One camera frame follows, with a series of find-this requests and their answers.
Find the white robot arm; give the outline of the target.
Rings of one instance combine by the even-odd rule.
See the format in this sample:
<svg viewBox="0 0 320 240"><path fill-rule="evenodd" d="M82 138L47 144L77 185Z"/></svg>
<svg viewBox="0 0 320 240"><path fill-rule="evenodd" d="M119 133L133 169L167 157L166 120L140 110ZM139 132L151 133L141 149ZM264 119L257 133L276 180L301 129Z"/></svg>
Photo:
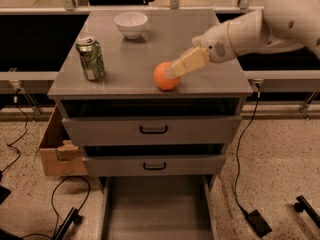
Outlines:
<svg viewBox="0 0 320 240"><path fill-rule="evenodd" d="M320 58L320 0L266 0L264 8L217 24L192 39L193 47L165 70L179 78L208 63L305 47Z"/></svg>

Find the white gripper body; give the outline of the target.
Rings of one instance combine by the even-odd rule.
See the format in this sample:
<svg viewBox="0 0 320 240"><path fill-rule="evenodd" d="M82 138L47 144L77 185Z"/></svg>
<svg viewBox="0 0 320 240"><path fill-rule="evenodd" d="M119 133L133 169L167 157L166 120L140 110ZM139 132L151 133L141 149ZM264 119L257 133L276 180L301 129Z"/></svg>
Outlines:
<svg viewBox="0 0 320 240"><path fill-rule="evenodd" d="M236 52L232 47L229 30L229 22L214 25L202 35L192 39L194 47L201 47L213 63L222 63L236 58Z"/></svg>

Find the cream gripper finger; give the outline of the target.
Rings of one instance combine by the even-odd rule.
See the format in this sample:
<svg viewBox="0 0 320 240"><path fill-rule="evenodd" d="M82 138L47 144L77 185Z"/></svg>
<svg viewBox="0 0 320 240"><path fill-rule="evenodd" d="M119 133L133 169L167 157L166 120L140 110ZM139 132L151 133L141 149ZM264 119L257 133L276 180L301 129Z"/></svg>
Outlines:
<svg viewBox="0 0 320 240"><path fill-rule="evenodd" d="M206 66L209 60L210 56L204 48L190 48L168 66L165 70L165 76L168 79L179 78L186 73Z"/></svg>

